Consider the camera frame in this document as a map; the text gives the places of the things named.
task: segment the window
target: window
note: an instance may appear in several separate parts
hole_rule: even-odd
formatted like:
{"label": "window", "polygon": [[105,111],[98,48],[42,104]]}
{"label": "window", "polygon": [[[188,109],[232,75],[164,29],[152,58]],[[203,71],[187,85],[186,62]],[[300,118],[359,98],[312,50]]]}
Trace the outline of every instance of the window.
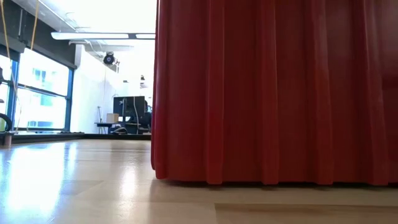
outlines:
{"label": "window", "polygon": [[[9,101],[9,90],[10,90],[10,79],[12,74],[12,61],[10,61],[7,57],[0,55],[0,67],[2,69],[3,81],[0,84],[0,113],[8,115],[9,112],[8,104],[12,103]],[[6,122],[3,119],[0,119],[0,131],[4,131],[6,129]]]}
{"label": "window", "polygon": [[2,76],[5,80],[11,79],[12,62],[5,56],[0,55],[0,67],[2,68]]}
{"label": "window", "polygon": [[21,54],[18,83],[66,96],[69,68],[29,49]]}
{"label": "window", "polygon": [[64,128],[67,106],[64,97],[49,96],[20,88],[18,98],[15,127],[19,122],[19,128]]}
{"label": "window", "polygon": [[69,78],[68,67],[25,49],[19,64],[14,126],[65,129]]}

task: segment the window frame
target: window frame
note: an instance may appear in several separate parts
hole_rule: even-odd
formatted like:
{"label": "window frame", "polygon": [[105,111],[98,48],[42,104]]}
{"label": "window frame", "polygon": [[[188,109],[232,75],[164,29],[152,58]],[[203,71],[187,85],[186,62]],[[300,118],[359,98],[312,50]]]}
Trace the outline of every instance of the window frame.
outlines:
{"label": "window frame", "polygon": [[[15,84],[17,86],[17,90],[18,89],[26,89],[29,91],[33,91],[36,93],[40,93],[42,95],[47,95],[47,96],[56,96],[56,97],[62,97],[66,100],[66,112],[65,112],[65,124],[63,128],[18,128],[18,130],[21,131],[27,131],[27,130],[31,130],[31,131],[70,131],[70,118],[71,118],[71,112],[72,112],[72,91],[73,91],[73,75],[74,75],[74,69],[70,68],[69,66],[60,63],[46,55],[43,55],[44,57],[47,57],[61,65],[66,66],[69,69],[69,73],[68,73],[68,83],[67,83],[67,95],[60,95],[58,93],[54,93],[52,91],[48,91],[48,90],[44,90],[44,89],[40,89],[40,88],[36,88],[36,87],[32,87],[32,86],[27,86],[27,85],[23,85],[20,84],[18,82],[19,79],[19,66],[21,65],[20,63],[20,59],[21,59],[21,55],[19,54],[19,58],[18,61],[14,61],[12,60],[12,73],[14,74],[15,77]],[[15,93],[15,89],[14,89],[14,82],[12,81],[12,79],[14,77],[11,77],[10,80],[4,80],[2,85],[8,85],[9,87],[9,93],[8,93],[8,102],[7,102],[7,111],[6,114],[7,116],[11,119],[12,121],[12,130],[15,130],[17,127],[15,127],[15,114],[16,114],[16,105],[17,105],[17,98],[16,98],[16,93]]]}

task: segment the white wall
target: white wall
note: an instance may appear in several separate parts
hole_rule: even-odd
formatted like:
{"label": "white wall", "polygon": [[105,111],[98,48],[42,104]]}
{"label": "white wall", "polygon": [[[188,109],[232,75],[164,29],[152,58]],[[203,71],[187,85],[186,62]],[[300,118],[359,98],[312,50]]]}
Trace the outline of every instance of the white wall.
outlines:
{"label": "white wall", "polygon": [[84,46],[76,46],[75,60],[78,68],[73,80],[70,129],[72,132],[98,133],[94,124],[100,121],[98,106],[105,121],[106,114],[113,112],[113,96],[126,96],[127,90],[120,74],[87,53]]}
{"label": "white wall", "polygon": [[[132,51],[115,52],[115,56],[121,61],[119,74],[129,82],[124,84],[128,95],[144,96],[152,106],[155,41],[140,40],[134,44]],[[148,88],[140,88],[141,75],[145,77]]]}

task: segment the wooden floor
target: wooden floor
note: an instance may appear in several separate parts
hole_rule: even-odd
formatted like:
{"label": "wooden floor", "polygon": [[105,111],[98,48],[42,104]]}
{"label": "wooden floor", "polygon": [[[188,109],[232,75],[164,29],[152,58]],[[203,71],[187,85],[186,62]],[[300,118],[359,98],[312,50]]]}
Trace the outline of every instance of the wooden floor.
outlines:
{"label": "wooden floor", "polygon": [[209,188],[155,179],[150,142],[0,149],[0,223],[398,223],[398,189]]}

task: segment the ceiling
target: ceiling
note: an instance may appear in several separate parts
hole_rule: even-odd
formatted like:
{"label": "ceiling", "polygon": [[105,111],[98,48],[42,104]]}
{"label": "ceiling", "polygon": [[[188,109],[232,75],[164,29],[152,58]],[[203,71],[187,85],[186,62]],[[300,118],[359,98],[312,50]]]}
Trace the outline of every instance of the ceiling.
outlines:
{"label": "ceiling", "polygon": [[[13,0],[31,14],[36,0]],[[156,0],[40,0],[39,19],[70,32],[155,32]]]}
{"label": "ceiling", "polygon": [[[35,14],[36,0],[12,1]],[[39,3],[38,18],[60,32],[155,33],[157,0],[39,0]],[[133,57],[137,61],[134,69],[140,74],[153,72],[154,40],[90,42],[85,44],[86,51],[100,61],[105,52],[112,51],[122,63]]]}

